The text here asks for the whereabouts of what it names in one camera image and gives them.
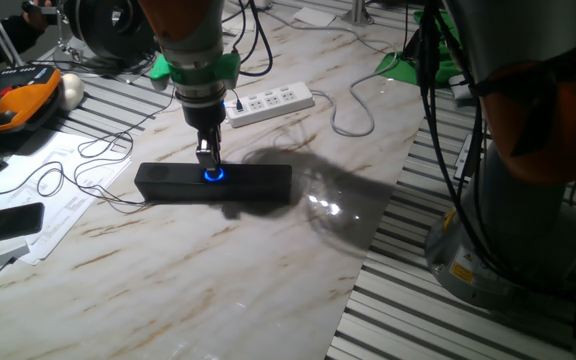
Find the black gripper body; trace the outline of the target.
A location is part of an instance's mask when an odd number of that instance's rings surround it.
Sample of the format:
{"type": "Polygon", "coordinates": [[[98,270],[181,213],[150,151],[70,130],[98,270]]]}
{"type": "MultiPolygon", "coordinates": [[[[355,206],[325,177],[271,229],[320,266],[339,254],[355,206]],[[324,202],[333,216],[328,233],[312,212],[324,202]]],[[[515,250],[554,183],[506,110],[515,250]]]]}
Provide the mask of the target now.
{"type": "Polygon", "coordinates": [[[216,132],[226,116],[222,99],[183,99],[182,109],[186,123],[202,134],[216,132]]]}

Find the operator hand with dark sleeve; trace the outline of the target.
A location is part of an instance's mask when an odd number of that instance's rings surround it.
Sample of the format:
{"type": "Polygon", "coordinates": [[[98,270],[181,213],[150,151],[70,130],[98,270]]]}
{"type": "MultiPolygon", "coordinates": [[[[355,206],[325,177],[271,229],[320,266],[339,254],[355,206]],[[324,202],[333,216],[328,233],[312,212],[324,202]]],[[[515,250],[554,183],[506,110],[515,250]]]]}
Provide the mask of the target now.
{"type": "Polygon", "coordinates": [[[58,9],[52,0],[23,0],[22,10],[24,20],[35,30],[57,24],[58,9]]]}

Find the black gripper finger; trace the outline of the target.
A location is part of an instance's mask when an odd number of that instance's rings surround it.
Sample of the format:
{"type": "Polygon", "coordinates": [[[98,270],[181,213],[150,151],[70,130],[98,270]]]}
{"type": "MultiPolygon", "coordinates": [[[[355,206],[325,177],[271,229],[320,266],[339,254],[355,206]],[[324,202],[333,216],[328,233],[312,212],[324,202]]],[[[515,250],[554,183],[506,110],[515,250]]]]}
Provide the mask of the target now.
{"type": "Polygon", "coordinates": [[[198,145],[195,154],[198,162],[204,168],[214,167],[214,139],[211,130],[198,132],[198,145]]]}
{"type": "Polygon", "coordinates": [[[221,168],[221,155],[220,155],[221,129],[219,127],[214,127],[212,129],[211,148],[212,148],[212,157],[214,161],[212,172],[216,172],[221,168]]]}

